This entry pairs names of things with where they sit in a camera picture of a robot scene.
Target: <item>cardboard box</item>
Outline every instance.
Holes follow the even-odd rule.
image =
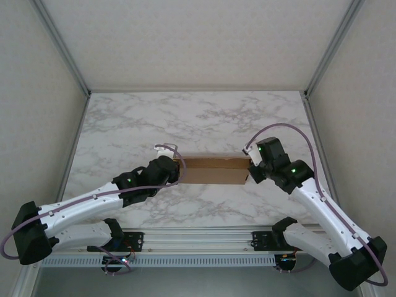
[[[249,177],[249,157],[184,157],[184,161],[187,175],[183,184],[245,184]]]

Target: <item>white wall panel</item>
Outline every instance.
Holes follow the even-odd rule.
[[[0,53],[2,239],[22,204],[55,200],[85,99],[28,1],[0,1]],[[7,296],[20,264],[0,266]]]
[[[350,0],[44,2],[93,90],[302,90]]]
[[[388,245],[383,296],[396,296],[395,12],[394,0],[363,4],[311,98],[341,205]]]

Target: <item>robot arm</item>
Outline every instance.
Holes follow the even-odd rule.
[[[155,186],[176,183],[179,179],[179,164],[173,161],[173,151],[163,147],[156,149],[157,158],[148,167],[122,173],[94,191],[41,207],[37,207],[33,201],[21,206],[12,229],[33,217],[43,217],[14,233],[20,263],[32,264],[44,259],[53,250],[65,248],[101,246],[109,251],[116,249],[123,241],[124,234],[115,219],[108,218],[90,225],[76,224],[102,212],[143,202],[157,194],[159,190]]]
[[[309,210],[331,239],[325,239],[305,229],[296,220],[286,218],[279,222],[281,224],[275,224],[282,226],[280,229],[273,226],[277,241],[284,241],[314,256],[329,267],[333,278],[347,290],[355,289],[379,270],[360,240],[374,252],[381,264],[386,243],[379,236],[371,238],[343,212],[320,184],[317,187],[314,172],[305,162],[290,162],[275,137],[252,144],[244,148],[244,152],[252,159],[249,172],[255,182],[272,179],[276,186]]]

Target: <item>brown cardboard box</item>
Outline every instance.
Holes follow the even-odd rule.
[[[249,176],[249,157],[184,157],[184,161],[187,174],[183,184],[245,184]]]

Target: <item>marble table surface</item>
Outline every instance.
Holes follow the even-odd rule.
[[[154,144],[173,143],[182,155],[242,155],[261,128],[289,123],[312,140],[299,92],[163,92],[92,95],[63,199],[96,189],[122,172],[147,166]],[[276,127],[291,160],[312,165],[308,146],[294,130]],[[319,177],[327,187],[321,164]],[[272,225],[286,216],[316,223],[272,181],[249,177],[241,185],[180,184],[146,202],[104,213],[122,227]]]

